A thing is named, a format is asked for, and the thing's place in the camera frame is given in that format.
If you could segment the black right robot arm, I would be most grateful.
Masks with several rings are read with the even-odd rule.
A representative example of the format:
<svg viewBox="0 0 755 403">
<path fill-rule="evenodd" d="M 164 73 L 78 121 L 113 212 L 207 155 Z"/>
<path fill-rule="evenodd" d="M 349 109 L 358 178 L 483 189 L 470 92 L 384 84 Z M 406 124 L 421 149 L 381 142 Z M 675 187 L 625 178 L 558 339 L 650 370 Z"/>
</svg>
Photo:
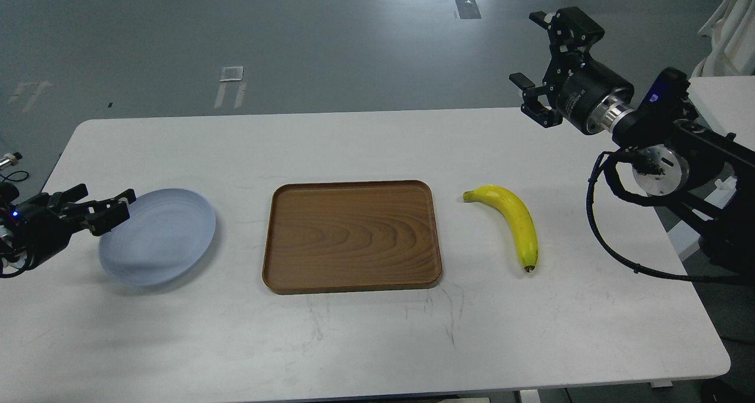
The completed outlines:
<svg viewBox="0 0 755 403">
<path fill-rule="evenodd" d="M 521 112 L 545 128 L 567 120 L 584 135 L 609 132 L 617 145 L 596 159 L 586 196 L 590 230 L 607 254 L 658 279 L 752 286 L 753 151 L 738 144 L 734 133 L 721 135 L 697 123 L 690 81 L 676 68 L 664 69 L 639 107 L 631 107 L 631 83 L 590 55 L 605 32 L 580 8 L 534 11 L 529 19 L 547 31 L 550 62 L 539 85 L 523 73 L 510 75 L 521 90 Z M 618 199 L 673 212 L 698 233 L 710 263 L 729 275 L 671 274 L 613 250 L 593 210 L 600 177 Z"/>
</svg>

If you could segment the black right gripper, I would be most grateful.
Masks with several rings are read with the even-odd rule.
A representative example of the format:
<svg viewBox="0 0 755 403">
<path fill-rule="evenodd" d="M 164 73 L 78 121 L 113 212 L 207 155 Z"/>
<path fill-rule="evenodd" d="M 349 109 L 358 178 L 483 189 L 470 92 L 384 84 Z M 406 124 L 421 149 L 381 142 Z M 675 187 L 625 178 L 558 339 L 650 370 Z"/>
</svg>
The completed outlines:
<svg viewBox="0 0 755 403">
<path fill-rule="evenodd" d="M 510 82 L 521 91 L 521 112 L 544 128 L 561 125 L 563 116 L 583 134 L 594 135 L 611 130 L 633 111 L 628 103 L 634 86 L 590 54 L 605 36 L 602 26 L 578 7 L 533 11 L 528 17 L 546 30 L 551 59 L 540 86 L 523 73 L 510 74 Z M 543 105 L 540 96 L 547 96 L 552 108 Z"/>
</svg>

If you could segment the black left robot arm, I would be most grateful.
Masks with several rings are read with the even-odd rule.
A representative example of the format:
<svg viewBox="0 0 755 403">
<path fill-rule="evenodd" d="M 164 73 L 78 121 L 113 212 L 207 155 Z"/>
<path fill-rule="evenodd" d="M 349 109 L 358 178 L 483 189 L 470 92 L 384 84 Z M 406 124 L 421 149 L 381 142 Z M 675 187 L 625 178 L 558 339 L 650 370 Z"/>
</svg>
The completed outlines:
<svg viewBox="0 0 755 403">
<path fill-rule="evenodd" d="M 137 199 L 133 189 L 114 198 L 87 201 L 85 184 L 62 192 L 41 192 L 14 204 L 16 186 L 2 183 L 2 278 L 11 279 L 38 268 L 62 252 L 73 234 L 87 230 L 101 237 L 130 218 L 129 206 Z"/>
</svg>

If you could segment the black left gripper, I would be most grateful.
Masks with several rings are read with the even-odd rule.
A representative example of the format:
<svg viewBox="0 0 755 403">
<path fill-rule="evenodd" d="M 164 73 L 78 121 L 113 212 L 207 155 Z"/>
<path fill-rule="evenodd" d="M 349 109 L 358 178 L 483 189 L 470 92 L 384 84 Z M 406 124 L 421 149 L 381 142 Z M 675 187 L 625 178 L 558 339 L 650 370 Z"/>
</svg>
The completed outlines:
<svg viewBox="0 0 755 403">
<path fill-rule="evenodd" d="M 37 268 L 68 246 L 77 228 L 51 210 L 71 204 L 71 215 L 79 229 L 101 237 L 129 220 L 129 205 L 137 199 L 134 189 L 126 189 L 114 198 L 76 203 L 86 196 L 86 185 L 78 184 L 53 194 L 41 192 L 32 198 L 33 206 L 16 207 L 12 212 L 12 266 Z"/>
</svg>

